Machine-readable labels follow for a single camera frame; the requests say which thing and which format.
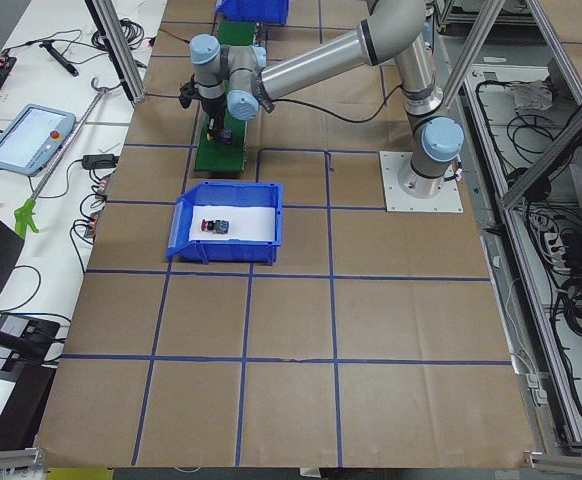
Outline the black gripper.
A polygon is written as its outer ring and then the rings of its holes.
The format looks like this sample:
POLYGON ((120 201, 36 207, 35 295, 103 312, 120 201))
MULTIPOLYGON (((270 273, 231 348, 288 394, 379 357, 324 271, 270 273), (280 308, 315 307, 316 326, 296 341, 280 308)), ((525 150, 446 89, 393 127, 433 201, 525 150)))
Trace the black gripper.
POLYGON ((216 98, 202 97, 200 102, 209 119, 208 129, 210 131, 221 131, 224 128, 226 115, 226 95, 222 94, 216 98))

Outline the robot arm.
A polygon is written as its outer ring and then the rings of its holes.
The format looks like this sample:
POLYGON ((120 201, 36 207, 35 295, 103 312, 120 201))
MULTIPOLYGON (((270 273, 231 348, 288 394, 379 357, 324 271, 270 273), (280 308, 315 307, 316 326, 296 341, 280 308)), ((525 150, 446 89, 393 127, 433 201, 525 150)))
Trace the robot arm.
POLYGON ((222 136, 227 114, 241 121, 291 93, 360 67, 393 61, 398 68, 404 109, 414 139, 409 162, 398 173, 402 190, 420 199, 442 190, 445 173, 464 143, 463 129, 442 115, 444 100, 425 49, 422 1, 371 1, 369 15, 351 31, 293 58, 269 66, 264 49, 223 45, 208 34, 189 44, 194 73, 180 89, 188 108, 201 103, 211 137, 222 136))

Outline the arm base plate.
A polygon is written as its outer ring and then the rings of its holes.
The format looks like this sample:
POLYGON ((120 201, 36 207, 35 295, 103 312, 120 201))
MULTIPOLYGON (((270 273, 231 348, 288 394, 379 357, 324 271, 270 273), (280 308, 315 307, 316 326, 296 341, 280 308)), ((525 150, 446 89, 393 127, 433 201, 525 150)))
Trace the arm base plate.
POLYGON ((451 166, 437 179, 423 178, 411 165, 412 153, 380 151, 386 211, 461 214, 462 201, 451 166))

